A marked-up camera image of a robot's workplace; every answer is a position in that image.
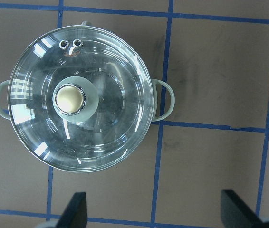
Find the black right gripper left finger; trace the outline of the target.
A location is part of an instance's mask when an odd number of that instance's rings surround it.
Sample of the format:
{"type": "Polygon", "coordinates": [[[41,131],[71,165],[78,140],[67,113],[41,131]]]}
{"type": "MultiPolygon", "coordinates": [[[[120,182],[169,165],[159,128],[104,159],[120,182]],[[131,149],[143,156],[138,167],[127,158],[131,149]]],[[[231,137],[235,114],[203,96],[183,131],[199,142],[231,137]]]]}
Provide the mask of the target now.
{"type": "Polygon", "coordinates": [[[85,228],[87,226],[87,202],[85,192],[76,192],[62,216],[57,228],[85,228]]]}

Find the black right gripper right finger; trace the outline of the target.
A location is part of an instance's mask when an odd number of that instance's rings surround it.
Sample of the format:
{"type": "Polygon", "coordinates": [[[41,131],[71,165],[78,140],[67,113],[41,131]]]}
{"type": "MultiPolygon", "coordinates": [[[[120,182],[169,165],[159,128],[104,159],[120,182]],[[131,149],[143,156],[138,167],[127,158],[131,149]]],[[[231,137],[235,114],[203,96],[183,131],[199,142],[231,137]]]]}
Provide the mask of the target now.
{"type": "Polygon", "coordinates": [[[221,221],[225,228],[268,227],[233,190],[221,191],[221,221]]]}

